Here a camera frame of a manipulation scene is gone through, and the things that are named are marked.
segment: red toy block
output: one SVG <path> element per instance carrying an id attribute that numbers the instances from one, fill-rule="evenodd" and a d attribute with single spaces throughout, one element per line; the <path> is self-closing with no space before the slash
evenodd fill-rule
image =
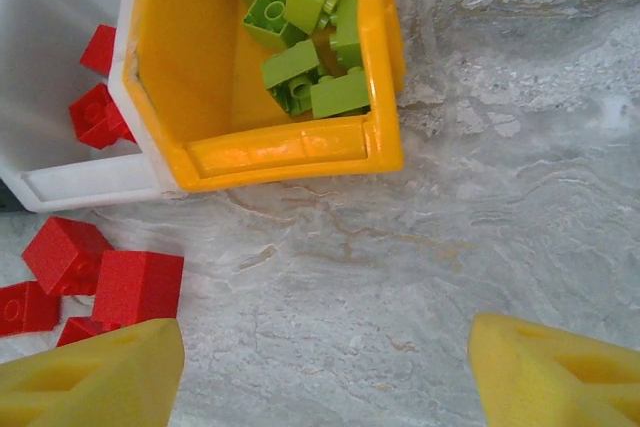
<path id="1" fill-rule="evenodd" d="M 111 70 L 115 42 L 116 28 L 108 25 L 99 25 L 93 37 L 91 37 L 84 54 L 82 54 L 80 63 L 94 72 L 108 77 Z"/>
<path id="2" fill-rule="evenodd" d="M 105 252 L 91 319 L 128 326 L 175 318 L 183 266 L 184 259 L 173 255 Z"/>
<path id="3" fill-rule="evenodd" d="M 107 106 L 113 100 L 105 84 L 98 84 L 69 107 L 77 139 L 96 149 L 104 149 L 118 140 L 109 130 Z"/>
<path id="4" fill-rule="evenodd" d="M 47 295 L 35 281 L 0 288 L 0 336 L 45 332 L 60 322 L 60 297 Z"/>
<path id="5" fill-rule="evenodd" d="M 102 254 L 111 244 L 95 225 L 50 217 L 22 253 L 49 295 L 93 295 Z"/>
<path id="6" fill-rule="evenodd" d="M 112 324 L 109 322 L 98 322 L 102 326 L 103 332 L 113 332 L 114 330 L 118 330 L 122 327 L 120 324 Z"/>
<path id="7" fill-rule="evenodd" d="M 129 126 L 127 126 L 127 123 L 118 110 L 118 107 L 116 107 L 116 104 L 111 102 L 107 105 L 105 111 L 107 114 L 107 125 L 109 130 L 118 137 L 122 137 L 123 139 L 135 143 L 136 139 L 133 138 L 133 134 L 129 130 Z"/>
<path id="8" fill-rule="evenodd" d="M 89 317 L 69 317 L 64 324 L 56 347 L 79 342 L 96 335 L 109 332 L 100 322 L 94 322 Z"/>

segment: white plastic bin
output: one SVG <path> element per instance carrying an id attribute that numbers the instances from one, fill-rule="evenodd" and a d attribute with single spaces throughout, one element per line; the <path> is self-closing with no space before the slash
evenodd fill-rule
<path id="1" fill-rule="evenodd" d="M 0 177 L 36 212 L 176 192 L 166 163 L 127 141 L 98 151 L 74 135 L 68 106 L 100 79 L 78 63 L 120 0 L 0 0 Z M 152 145 L 127 115 L 140 145 Z"/>

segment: marble surface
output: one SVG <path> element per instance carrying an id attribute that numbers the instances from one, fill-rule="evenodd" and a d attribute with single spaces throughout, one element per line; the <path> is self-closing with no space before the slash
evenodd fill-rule
<path id="1" fill-rule="evenodd" d="M 638 0 L 398 4 L 403 172 L 65 213 L 186 256 L 173 425 L 486 425 L 480 311 L 640 348 Z M 0 217 L 3 284 L 44 219 Z"/>

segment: yellow plastic bin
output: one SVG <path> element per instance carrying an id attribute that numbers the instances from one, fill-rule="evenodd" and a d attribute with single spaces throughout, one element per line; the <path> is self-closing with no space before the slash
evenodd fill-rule
<path id="1" fill-rule="evenodd" d="M 249 37 L 245 13 L 241 0 L 123 0 L 110 90 L 121 84 L 131 105 L 120 109 L 139 112 L 182 189 L 402 168 L 395 0 L 359 0 L 371 112 L 323 120 L 291 119 L 264 89 L 273 52 Z M 322 51 L 327 36 L 315 40 Z"/>

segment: plastic storage bin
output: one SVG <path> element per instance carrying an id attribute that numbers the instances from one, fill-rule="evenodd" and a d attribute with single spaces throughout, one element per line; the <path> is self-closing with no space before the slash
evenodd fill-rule
<path id="1" fill-rule="evenodd" d="M 242 0 L 123 0 L 109 90 L 127 121 L 139 113 L 155 141 L 143 150 L 157 146 L 186 191 L 400 169 L 395 1 L 358 1 L 366 115 L 286 115 L 262 85 L 273 52 L 242 27 Z"/>
<path id="2" fill-rule="evenodd" d="M 98 24 L 116 24 L 119 4 L 0 0 L 0 177 L 29 210 L 152 199 L 176 188 L 160 156 L 126 141 L 97 151 L 74 136 L 68 107 L 100 81 L 78 60 Z M 141 124 L 135 130 L 148 135 Z"/>
<path id="3" fill-rule="evenodd" d="M 9 187 L 4 185 L 4 182 L 0 181 L 0 214 L 6 212 L 18 212 L 24 210 L 24 207 L 20 203 L 13 192 L 9 190 Z"/>

